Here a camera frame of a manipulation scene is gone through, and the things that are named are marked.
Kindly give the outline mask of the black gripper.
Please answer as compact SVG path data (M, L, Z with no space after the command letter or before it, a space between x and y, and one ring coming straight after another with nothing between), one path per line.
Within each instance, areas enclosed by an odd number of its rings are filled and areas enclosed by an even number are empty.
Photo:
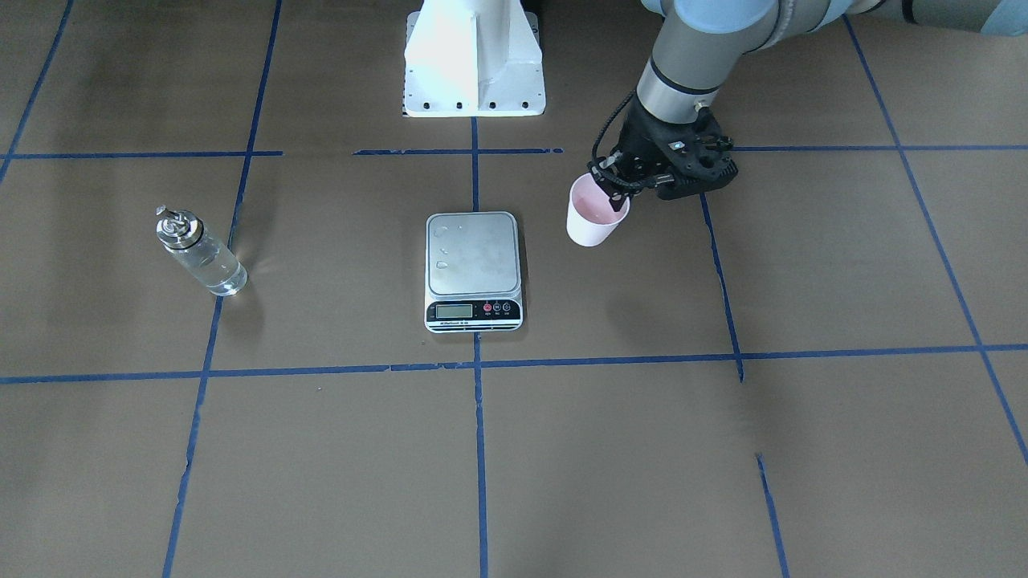
M700 132L694 124L673 124L654 117L639 101L627 105L627 114L612 149L614 175L609 196L613 213L624 213L627 193L655 188L657 193L704 193L706 182L687 165L696 165Z

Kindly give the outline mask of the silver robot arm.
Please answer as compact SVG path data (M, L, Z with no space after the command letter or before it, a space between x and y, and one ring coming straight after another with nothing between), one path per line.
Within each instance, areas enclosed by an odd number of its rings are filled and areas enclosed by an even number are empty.
M589 173L610 208L646 189L680 200L724 188L738 174L733 140L710 108L743 55L822 29L849 14L981 35L1026 33L1024 1L649 1L663 19L609 155Z

